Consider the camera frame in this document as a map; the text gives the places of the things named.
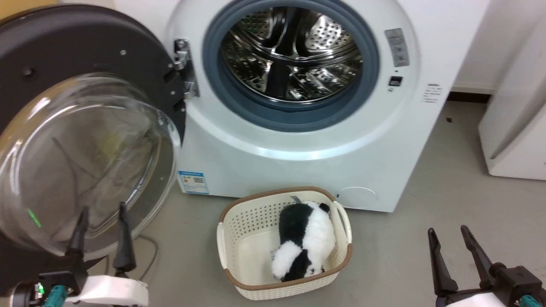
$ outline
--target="white wall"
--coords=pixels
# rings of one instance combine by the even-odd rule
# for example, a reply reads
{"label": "white wall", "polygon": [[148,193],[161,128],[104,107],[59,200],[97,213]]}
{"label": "white wall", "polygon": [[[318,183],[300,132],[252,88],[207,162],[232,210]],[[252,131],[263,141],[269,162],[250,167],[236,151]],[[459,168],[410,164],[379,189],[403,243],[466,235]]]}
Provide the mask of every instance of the white wall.
{"label": "white wall", "polygon": [[512,57],[545,13],[546,0],[492,0],[452,90],[494,93]]}

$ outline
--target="laundry basket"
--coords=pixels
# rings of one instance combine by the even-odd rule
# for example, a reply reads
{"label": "laundry basket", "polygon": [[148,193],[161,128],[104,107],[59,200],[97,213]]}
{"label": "laundry basket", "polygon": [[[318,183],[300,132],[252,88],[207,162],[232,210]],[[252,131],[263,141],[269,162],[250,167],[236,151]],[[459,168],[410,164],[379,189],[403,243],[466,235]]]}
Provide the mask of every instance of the laundry basket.
{"label": "laundry basket", "polygon": [[[280,244],[281,210],[295,203],[291,196],[330,206],[336,246],[324,265],[325,272],[280,282],[271,272],[271,259]],[[251,300],[293,296],[324,287],[347,265],[352,253],[351,224],[345,209],[330,193],[317,187],[287,188],[232,202],[222,212],[216,239],[225,274],[237,290]]]}

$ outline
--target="washing machine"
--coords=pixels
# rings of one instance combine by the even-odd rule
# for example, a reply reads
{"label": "washing machine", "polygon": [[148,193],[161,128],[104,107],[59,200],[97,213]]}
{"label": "washing machine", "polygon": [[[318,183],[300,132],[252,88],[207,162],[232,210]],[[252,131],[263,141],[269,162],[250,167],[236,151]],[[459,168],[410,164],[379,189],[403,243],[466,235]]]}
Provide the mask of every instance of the washing machine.
{"label": "washing machine", "polygon": [[489,1],[116,0],[191,62],[178,180],[391,212]]}
{"label": "washing machine", "polygon": [[393,211],[489,1],[114,0],[0,24],[0,230],[86,259],[178,181],[243,197],[313,185]]}

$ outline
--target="basket handle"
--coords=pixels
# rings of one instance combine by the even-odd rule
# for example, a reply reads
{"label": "basket handle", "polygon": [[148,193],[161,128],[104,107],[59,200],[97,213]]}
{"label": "basket handle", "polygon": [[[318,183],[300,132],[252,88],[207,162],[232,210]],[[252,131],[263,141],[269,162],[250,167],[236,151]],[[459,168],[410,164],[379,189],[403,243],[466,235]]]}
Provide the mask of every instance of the basket handle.
{"label": "basket handle", "polygon": [[216,244],[218,245],[218,256],[220,257],[220,263],[225,270],[228,268],[228,259],[225,249],[225,237],[224,237],[224,223],[219,223],[216,227]]}
{"label": "basket handle", "polygon": [[351,231],[351,222],[349,222],[349,216],[347,215],[347,212],[345,211],[345,208],[338,203],[336,200],[333,202],[334,206],[337,209],[337,212],[341,215],[341,220],[343,221],[343,225],[345,226],[345,234],[347,235],[347,243],[351,244],[353,242],[353,232]]}

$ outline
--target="green led light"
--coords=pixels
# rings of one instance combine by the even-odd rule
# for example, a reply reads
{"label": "green led light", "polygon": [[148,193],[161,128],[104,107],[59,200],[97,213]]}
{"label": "green led light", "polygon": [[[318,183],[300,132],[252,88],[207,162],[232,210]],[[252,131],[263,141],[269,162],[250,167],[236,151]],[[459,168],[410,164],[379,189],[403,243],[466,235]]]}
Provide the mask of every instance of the green led light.
{"label": "green led light", "polygon": [[32,210],[31,209],[27,209],[27,212],[28,212],[28,215],[31,216],[32,220],[34,221],[34,223],[36,223],[36,225],[38,227],[41,228],[41,224],[40,224],[40,221],[38,221],[38,219],[36,218],[36,216],[34,215],[34,213],[32,213]]}

